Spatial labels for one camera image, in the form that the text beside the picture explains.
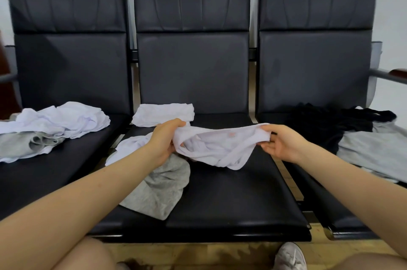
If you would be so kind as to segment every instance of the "black cloth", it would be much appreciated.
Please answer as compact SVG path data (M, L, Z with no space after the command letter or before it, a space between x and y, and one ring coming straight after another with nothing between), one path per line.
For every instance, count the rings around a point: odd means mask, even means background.
M371 132L373 121L389 122L395 118L396 115L389 110L336 109L299 104L289 114L285 124L308 141L336 154L344 132Z

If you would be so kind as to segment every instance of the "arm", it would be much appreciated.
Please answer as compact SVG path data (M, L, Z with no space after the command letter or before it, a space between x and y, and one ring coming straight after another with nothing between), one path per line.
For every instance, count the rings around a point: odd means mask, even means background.
M0 221L0 268L51 269L166 161L174 131L184 125L175 119L157 126L144 147Z
M263 150L300 165L401 257L407 258L407 190L351 165L306 141L284 125L265 125L272 134Z

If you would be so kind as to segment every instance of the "black leather chair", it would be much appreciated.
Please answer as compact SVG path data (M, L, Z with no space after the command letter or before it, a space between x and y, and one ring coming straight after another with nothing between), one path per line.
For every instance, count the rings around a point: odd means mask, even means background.
M284 123L298 103L366 106L375 0L259 0L256 117ZM376 237L297 165L285 162L335 239Z
M24 108L100 107L110 125L0 163L0 219L88 174L130 123L127 0L9 0Z
M134 0L134 5L141 103L193 103L194 126L251 125L250 0ZM133 127L124 138L152 129ZM239 171L190 165L189 185L166 221L119 206L91 234L119 242L311 239L307 220L260 147Z

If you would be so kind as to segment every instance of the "chair backrest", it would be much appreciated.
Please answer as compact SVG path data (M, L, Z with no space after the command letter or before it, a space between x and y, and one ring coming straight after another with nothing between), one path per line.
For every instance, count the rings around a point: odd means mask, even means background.
M256 113L365 106L376 0L259 0Z
M250 0L134 0L141 103L248 112Z
M22 105L131 114L127 0L9 0Z

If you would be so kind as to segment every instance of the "white sneaker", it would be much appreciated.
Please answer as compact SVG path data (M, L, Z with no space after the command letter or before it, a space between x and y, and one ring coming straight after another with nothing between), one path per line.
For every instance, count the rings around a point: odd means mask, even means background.
M273 270L307 270L300 247L293 242L284 243L276 254Z

